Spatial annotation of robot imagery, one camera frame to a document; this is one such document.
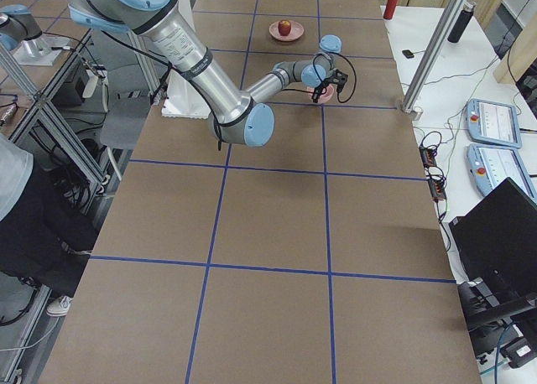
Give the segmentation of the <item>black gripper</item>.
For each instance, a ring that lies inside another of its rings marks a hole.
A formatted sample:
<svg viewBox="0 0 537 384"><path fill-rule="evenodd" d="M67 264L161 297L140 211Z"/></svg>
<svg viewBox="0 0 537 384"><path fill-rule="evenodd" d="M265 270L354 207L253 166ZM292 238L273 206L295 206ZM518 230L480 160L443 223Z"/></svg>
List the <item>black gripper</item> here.
<svg viewBox="0 0 537 384"><path fill-rule="evenodd" d="M334 69L330 75L328 75L321 84L313 89L311 92L311 99L314 103L318 103L320 98L326 93L326 88L329 85L335 85L336 91L343 91L348 81L348 74Z"/></svg>

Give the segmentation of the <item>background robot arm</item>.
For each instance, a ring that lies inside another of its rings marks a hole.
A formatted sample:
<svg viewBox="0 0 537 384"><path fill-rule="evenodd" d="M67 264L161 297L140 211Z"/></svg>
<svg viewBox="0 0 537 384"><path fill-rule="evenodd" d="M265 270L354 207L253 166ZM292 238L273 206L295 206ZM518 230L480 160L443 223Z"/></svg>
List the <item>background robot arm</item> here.
<svg viewBox="0 0 537 384"><path fill-rule="evenodd" d="M20 65L52 66L60 55L23 4L1 8L1 45Z"/></svg>

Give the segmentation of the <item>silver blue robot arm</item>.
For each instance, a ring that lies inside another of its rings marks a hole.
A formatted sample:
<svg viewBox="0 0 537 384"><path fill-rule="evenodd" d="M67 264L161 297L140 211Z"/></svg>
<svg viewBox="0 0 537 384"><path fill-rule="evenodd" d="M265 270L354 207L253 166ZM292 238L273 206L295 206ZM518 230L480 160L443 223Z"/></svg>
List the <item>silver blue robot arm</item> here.
<svg viewBox="0 0 537 384"><path fill-rule="evenodd" d="M274 131L274 113L265 102L292 83L313 88L313 101L330 84L341 90L347 83L347 74L336 67L341 40L335 35L321 39L312 60L278 63L241 91L180 14L178 0L70 0L69 9L72 20L87 28L150 39L210 107L209 123L219 143L263 146Z"/></svg>

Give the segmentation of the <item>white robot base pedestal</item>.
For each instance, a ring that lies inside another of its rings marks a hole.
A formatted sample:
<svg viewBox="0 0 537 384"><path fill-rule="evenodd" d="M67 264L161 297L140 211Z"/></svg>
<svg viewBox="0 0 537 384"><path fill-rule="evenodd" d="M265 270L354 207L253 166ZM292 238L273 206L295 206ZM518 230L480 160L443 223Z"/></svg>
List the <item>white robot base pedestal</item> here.
<svg viewBox="0 0 537 384"><path fill-rule="evenodd" d="M190 0L179 0L178 8L188 25L195 29ZM169 76L166 94L161 110L163 117L208 118L210 108L205 100L188 81L175 72Z"/></svg>

